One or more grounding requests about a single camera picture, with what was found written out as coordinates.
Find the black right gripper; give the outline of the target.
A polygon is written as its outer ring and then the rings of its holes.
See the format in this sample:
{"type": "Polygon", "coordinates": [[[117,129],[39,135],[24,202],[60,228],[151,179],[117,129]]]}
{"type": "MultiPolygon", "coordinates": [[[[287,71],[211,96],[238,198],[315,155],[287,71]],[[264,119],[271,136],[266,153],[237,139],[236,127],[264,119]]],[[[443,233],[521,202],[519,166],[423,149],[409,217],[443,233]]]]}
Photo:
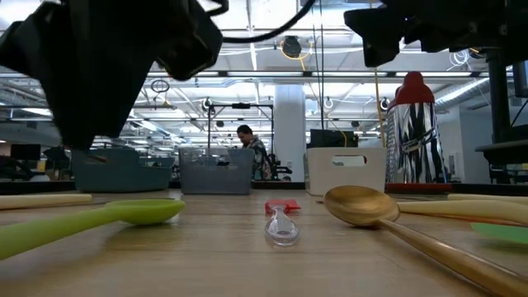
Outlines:
{"type": "Polygon", "coordinates": [[[393,61],[400,52],[402,37],[405,44],[420,41],[426,52],[474,46],[470,31],[474,1],[406,0],[402,1],[402,12],[394,4],[382,2],[376,8],[344,12],[346,26],[362,38],[367,68],[393,61]]]}

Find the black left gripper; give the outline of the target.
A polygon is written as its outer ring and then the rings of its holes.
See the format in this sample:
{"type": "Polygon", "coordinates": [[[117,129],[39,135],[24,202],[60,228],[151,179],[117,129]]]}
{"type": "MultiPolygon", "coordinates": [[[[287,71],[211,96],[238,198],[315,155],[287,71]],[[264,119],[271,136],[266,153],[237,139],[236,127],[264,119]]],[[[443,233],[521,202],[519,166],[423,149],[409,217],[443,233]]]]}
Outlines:
{"type": "Polygon", "coordinates": [[[215,64],[222,43],[197,1],[43,1],[4,31],[1,64],[39,78],[63,144],[90,148],[120,135],[153,63],[187,80],[215,64]],[[60,64],[81,72],[43,76],[60,64]]]}

